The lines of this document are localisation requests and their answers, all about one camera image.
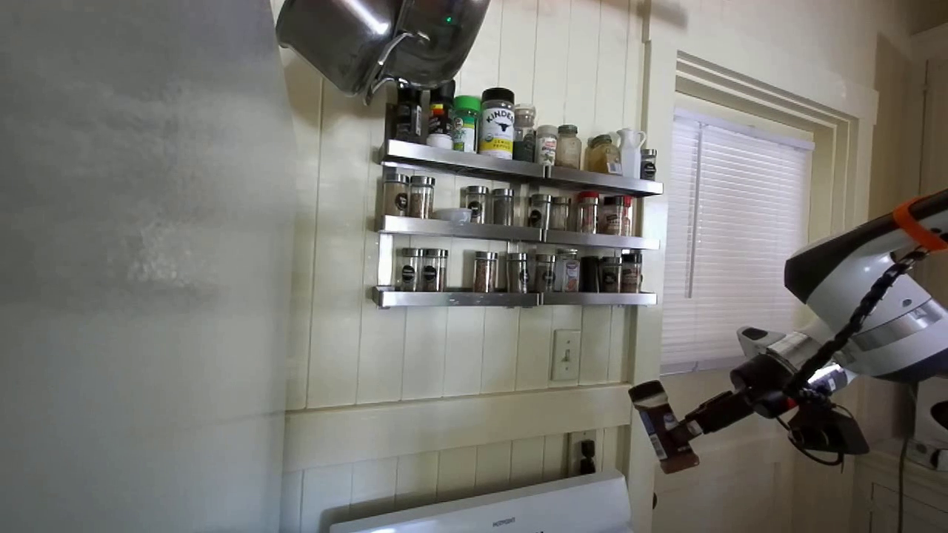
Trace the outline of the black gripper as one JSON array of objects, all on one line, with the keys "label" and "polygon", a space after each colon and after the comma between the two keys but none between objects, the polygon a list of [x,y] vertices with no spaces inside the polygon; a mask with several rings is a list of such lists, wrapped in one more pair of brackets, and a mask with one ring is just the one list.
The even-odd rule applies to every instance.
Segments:
[{"label": "black gripper", "polygon": [[722,390],[685,415],[674,435],[689,441],[742,421],[750,413],[780,417],[790,408],[817,404],[811,387],[788,390],[796,367],[774,353],[757,353],[728,373],[734,390]]}]

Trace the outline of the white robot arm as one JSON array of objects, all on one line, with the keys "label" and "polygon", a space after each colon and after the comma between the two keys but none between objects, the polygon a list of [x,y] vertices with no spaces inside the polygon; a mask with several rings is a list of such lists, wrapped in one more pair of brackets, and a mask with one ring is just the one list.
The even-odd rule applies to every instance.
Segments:
[{"label": "white robot arm", "polygon": [[817,331],[741,328],[747,364],[732,390],[685,415],[671,435],[689,441],[757,413],[794,413],[800,441],[854,438],[855,424],[833,395],[855,377],[920,381],[948,367],[948,312],[910,270],[948,248],[948,193],[897,205],[785,260],[785,287],[820,319]]}]

